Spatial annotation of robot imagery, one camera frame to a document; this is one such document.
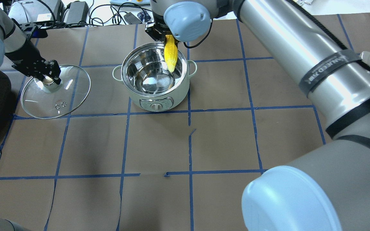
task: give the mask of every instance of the white label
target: white label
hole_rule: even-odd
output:
[[[38,15],[37,22],[51,21],[51,13],[41,13]]]

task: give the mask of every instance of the tiled table surface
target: tiled table surface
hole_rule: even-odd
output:
[[[354,51],[370,51],[370,13],[318,16]],[[0,138],[0,217],[32,230],[246,230],[245,186],[322,146],[324,118],[236,20],[215,21],[188,96],[165,113],[131,103],[111,77],[142,25],[48,31],[41,55],[91,76],[70,116],[29,118],[19,104]],[[1,67],[20,94],[26,78]]]

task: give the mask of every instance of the yellow corn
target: yellow corn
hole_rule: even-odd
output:
[[[176,46],[175,38],[172,35],[166,35],[166,44],[164,49],[165,62],[168,65],[168,70],[175,70],[176,61],[178,60],[178,47]]]

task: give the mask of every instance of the white pot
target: white pot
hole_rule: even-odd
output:
[[[191,74],[190,63],[195,65]],[[121,69],[122,79],[114,76],[118,69]],[[112,76],[125,84],[133,103],[144,110],[157,112],[172,109],[185,98],[189,80],[197,70],[197,64],[186,60],[178,51],[175,71],[169,72],[163,59],[163,44],[150,43],[129,53],[122,65],[114,68]]]

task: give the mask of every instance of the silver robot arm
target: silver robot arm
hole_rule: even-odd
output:
[[[35,77],[44,83],[61,82],[58,63],[42,58],[30,38],[0,9],[0,66],[4,55],[12,60],[12,67],[26,76]]]
[[[333,142],[245,188],[250,231],[370,230],[370,68],[292,3],[151,1],[155,24],[147,32],[155,40],[170,33],[192,41],[207,31],[208,14],[233,10],[327,118]]]

